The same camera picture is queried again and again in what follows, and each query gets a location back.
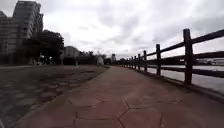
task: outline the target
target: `tall building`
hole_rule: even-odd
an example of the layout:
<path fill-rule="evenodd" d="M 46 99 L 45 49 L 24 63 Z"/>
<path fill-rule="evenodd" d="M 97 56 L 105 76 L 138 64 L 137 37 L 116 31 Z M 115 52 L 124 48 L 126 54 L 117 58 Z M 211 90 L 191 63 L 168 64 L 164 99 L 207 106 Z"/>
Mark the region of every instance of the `tall building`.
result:
<path fill-rule="evenodd" d="M 15 25 L 14 36 L 16 37 L 17 45 L 24 39 L 32 37 L 38 31 L 42 31 L 43 26 L 39 25 L 39 21 L 43 22 L 40 7 L 41 5 L 35 1 L 18 1 L 16 3 L 12 24 Z"/>
<path fill-rule="evenodd" d="M 0 55 L 8 52 L 8 34 L 11 17 L 7 17 L 3 11 L 0 11 Z"/>
<path fill-rule="evenodd" d="M 23 40 L 43 30 L 43 14 L 40 13 L 40 8 L 41 5 L 35 1 L 18 1 L 12 18 L 0 12 L 0 46 L 4 47 L 2 54 L 14 53 Z"/>

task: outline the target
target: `cloud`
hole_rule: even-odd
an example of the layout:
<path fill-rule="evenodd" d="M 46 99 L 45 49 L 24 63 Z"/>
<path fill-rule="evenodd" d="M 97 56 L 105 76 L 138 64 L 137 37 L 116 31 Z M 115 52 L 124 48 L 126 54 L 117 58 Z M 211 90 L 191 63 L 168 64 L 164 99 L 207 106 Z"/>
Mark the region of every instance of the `cloud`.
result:
<path fill-rule="evenodd" d="M 1 0 L 11 15 L 17 0 Z M 224 28 L 223 0 L 37 0 L 42 4 L 44 28 L 60 32 L 66 45 L 80 50 L 116 53 L 117 58 L 153 52 L 183 40 Z M 195 52 L 223 50 L 222 39 L 199 44 Z M 183 49 L 164 56 L 183 54 Z"/>

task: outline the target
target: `stone pavement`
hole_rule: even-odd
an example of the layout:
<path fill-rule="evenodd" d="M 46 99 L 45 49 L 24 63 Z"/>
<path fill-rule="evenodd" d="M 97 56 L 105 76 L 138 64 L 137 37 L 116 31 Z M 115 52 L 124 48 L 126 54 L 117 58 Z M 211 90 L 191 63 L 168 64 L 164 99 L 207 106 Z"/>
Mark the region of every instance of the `stone pavement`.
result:
<path fill-rule="evenodd" d="M 19 128 L 223 128 L 224 105 L 111 67 L 21 120 Z"/>
<path fill-rule="evenodd" d="M 30 111 L 106 70 L 95 66 L 0 69 L 0 120 L 6 128 L 11 128 Z"/>

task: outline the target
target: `fence rail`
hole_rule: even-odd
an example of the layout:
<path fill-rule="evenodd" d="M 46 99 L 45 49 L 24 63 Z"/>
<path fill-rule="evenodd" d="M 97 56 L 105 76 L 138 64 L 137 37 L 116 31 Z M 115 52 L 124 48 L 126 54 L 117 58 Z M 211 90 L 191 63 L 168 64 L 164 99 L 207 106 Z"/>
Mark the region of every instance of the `fence rail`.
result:
<path fill-rule="evenodd" d="M 193 53 L 194 44 L 202 43 L 208 40 L 213 40 L 213 39 L 221 38 L 221 37 L 224 37 L 224 29 L 213 32 L 213 33 L 209 33 L 207 35 L 200 36 L 194 39 L 191 39 L 190 29 L 184 29 L 183 42 L 180 42 L 178 44 L 172 45 L 164 49 L 160 49 L 160 45 L 157 44 L 155 52 L 147 54 L 147 51 L 144 51 L 142 56 L 138 54 L 137 57 L 134 56 L 126 60 L 120 60 L 118 61 L 118 64 L 121 64 L 124 67 L 130 67 L 136 70 L 140 70 L 140 67 L 144 67 L 145 72 L 147 72 L 148 68 L 153 68 L 153 69 L 156 69 L 157 76 L 161 76 L 161 70 L 183 72 L 185 74 L 184 84 L 187 84 L 187 85 L 192 84 L 192 74 L 224 78 L 224 71 L 193 69 L 193 64 L 197 59 L 224 58 L 224 51 L 207 52 L 207 53 L 200 53 L 200 54 Z M 180 47 L 185 47 L 184 55 L 161 58 L 161 53 L 171 51 Z M 147 60 L 148 56 L 153 56 L 153 55 L 156 55 L 156 59 Z M 185 68 L 162 66 L 162 65 L 170 64 L 170 62 L 183 64 L 185 65 Z"/>

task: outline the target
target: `water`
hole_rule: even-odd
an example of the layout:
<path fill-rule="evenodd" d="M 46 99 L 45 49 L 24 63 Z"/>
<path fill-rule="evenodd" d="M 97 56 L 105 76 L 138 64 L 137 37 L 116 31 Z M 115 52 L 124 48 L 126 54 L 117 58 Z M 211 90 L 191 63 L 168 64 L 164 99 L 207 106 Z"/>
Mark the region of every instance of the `water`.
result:
<path fill-rule="evenodd" d="M 184 66 L 165 66 L 165 67 L 178 67 L 178 68 L 184 68 Z M 194 66 L 194 69 L 204 69 L 204 70 L 213 70 L 213 71 L 224 71 L 223 66 Z M 148 68 L 148 72 L 150 73 L 156 73 L 156 69 Z M 184 81 L 184 73 L 181 72 L 174 72 L 174 71 L 166 71 L 162 70 L 161 75 Z M 192 75 L 192 83 L 196 84 L 198 86 L 209 88 L 214 91 L 218 91 L 224 94 L 224 79 L 223 78 L 216 78 L 216 77 L 210 77 L 210 76 L 202 76 L 202 75 Z"/>

